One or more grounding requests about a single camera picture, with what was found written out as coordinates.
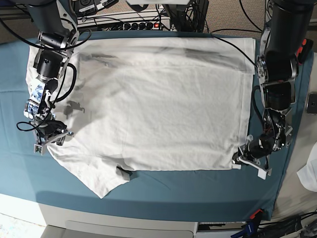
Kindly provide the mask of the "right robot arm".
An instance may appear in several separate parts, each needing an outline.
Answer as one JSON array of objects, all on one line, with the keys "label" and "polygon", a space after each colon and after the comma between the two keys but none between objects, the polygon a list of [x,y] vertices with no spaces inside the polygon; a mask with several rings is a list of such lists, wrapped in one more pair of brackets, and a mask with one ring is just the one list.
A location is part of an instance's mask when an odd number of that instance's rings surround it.
[{"label": "right robot arm", "polygon": [[38,52],[33,68],[36,77],[30,83],[30,96],[24,115],[29,119],[35,137],[34,152],[43,155],[50,143],[61,146],[66,136],[72,136],[67,126],[56,120],[52,110],[59,98],[67,67],[74,68],[70,58],[78,46],[80,32],[71,1],[26,0],[23,2],[39,29]]}]

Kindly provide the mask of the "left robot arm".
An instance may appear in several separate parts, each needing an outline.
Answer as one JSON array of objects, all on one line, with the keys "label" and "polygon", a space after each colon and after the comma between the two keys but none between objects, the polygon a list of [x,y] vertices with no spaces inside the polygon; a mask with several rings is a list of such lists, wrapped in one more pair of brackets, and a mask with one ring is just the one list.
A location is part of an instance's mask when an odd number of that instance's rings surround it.
[{"label": "left robot arm", "polygon": [[267,0],[260,54],[257,57],[258,85],[252,92],[262,94],[264,112],[257,108],[255,97],[251,102],[260,119],[262,134],[248,135],[246,143],[233,155],[233,164],[252,166],[258,177],[271,174],[271,153],[288,147],[292,142],[292,108],[296,102],[295,79],[299,66],[306,60],[313,46],[305,38],[315,0]]}]

